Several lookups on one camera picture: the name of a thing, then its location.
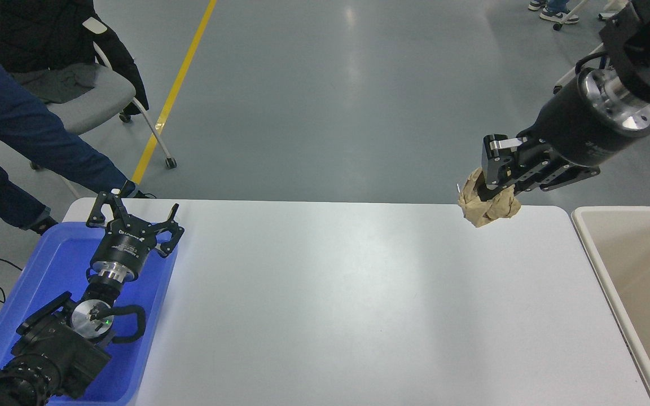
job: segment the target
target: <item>jeans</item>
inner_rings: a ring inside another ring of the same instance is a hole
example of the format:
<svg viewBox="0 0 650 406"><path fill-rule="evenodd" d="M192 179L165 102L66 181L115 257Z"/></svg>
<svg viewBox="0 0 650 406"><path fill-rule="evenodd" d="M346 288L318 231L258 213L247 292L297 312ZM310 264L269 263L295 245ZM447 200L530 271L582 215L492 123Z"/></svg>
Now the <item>jeans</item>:
<svg viewBox="0 0 650 406"><path fill-rule="evenodd" d="M546 8L548 8L549 11L565 12L565 5L567 3L568 0L548 0Z"/></svg>
<svg viewBox="0 0 650 406"><path fill-rule="evenodd" d="M67 132L59 117L11 79L1 65L0 141L26 159L93 192L122 188L127 181L108 157ZM133 195L136 190L125 195ZM11 183L0 167L0 218L12 226L28 229L47 215L49 209Z"/></svg>

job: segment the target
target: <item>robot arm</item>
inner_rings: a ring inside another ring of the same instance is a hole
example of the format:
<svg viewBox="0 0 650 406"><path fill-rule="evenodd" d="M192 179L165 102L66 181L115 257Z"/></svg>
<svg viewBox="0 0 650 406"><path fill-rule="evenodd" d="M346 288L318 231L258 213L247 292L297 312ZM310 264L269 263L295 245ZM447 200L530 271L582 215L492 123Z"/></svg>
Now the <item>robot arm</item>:
<svg viewBox="0 0 650 406"><path fill-rule="evenodd" d="M104 226L102 206L109 204L114 219ZM82 396L107 365L110 343L134 342L144 334L145 314L141 306L114 306L124 283L136 280L152 249L167 257L184 233L174 216L174 205L166 221L158 224L129 215L118 195L100 193L87 226L105 227L97 251L90 261L87 290L75 302L65 292L34 312L16 329L21 338L11 349L14 356L0 369L0 406L41 406L51 396ZM157 243L156 236L170 231L170 241ZM116 337L114 316L135 314L137 331Z"/></svg>
<svg viewBox="0 0 650 406"><path fill-rule="evenodd" d="M513 139L483 139L482 201L504 188L544 191L600 173L599 165L650 134L650 0L632 0L599 35L614 70L585 69Z"/></svg>

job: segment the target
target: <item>blue plastic tray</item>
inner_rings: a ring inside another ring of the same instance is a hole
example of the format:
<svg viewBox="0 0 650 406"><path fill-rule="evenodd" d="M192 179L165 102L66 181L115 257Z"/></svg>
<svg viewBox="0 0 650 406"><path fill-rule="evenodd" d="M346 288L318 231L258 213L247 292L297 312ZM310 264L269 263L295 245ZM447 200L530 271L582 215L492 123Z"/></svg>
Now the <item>blue plastic tray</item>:
<svg viewBox="0 0 650 406"><path fill-rule="evenodd" d="M85 271L104 236L103 229L88 228L84 223L62 223L52 227L39 240L34 253L11 290L0 313L0 368L12 358L11 347L20 338L16 327L31 313L69 290L77 301L87 288ZM162 240L169 239L162 234ZM150 253L139 279L126 283L117 306L138 304L147 314L144 337L131 344L110 344L108 365L79 399L55 396L49 404L67 406L125 406L137 393L147 355L155 335L157 316L170 283L177 250L163 259ZM137 329L133 315L116 317L113 328L118 335L130 335Z"/></svg>

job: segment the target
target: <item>gray chair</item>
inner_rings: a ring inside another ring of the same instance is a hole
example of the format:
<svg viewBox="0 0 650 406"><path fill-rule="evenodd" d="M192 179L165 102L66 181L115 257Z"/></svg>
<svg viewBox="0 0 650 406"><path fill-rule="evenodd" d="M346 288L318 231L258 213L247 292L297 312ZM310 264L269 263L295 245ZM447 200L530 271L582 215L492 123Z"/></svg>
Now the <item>gray chair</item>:
<svg viewBox="0 0 650 406"><path fill-rule="evenodd" d="M142 103L134 97L134 86L111 69L106 55L101 52L101 49L96 44L95 51L99 54L100 59L104 61L104 65L97 65L95 87L67 103L47 104L49 111L62 119L64 128L67 131L81 135L120 114L129 103L134 103L165 153L167 168L173 169L177 167L177 162L162 141L160 132L155 128L154 122L142 107ZM120 114L120 118L123 122L129 121L129 116ZM75 196L79 196L72 185L66 180L65 182Z"/></svg>

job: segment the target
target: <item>epoxy floor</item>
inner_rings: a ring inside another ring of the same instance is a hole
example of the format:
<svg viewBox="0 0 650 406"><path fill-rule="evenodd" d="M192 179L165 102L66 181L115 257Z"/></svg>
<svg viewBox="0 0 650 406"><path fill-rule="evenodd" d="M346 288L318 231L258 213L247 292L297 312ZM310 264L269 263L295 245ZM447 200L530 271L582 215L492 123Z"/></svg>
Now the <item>epoxy floor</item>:
<svg viewBox="0 0 650 406"><path fill-rule="evenodd" d="M155 120L208 3L95 2L135 56ZM166 170L155 151L142 188L162 198L453 204L456 183L480 165L482 137L530 126L555 81L599 44L605 3L555 32L526 0L219 0L163 131L179 166ZM83 138L132 175L149 134L141 118L114 118ZM56 218L74 200L1 143L0 165ZM519 200L650 206L650 137L601 169ZM24 265L37 241L0 221L0 257ZM0 264L5 289L17 276Z"/></svg>

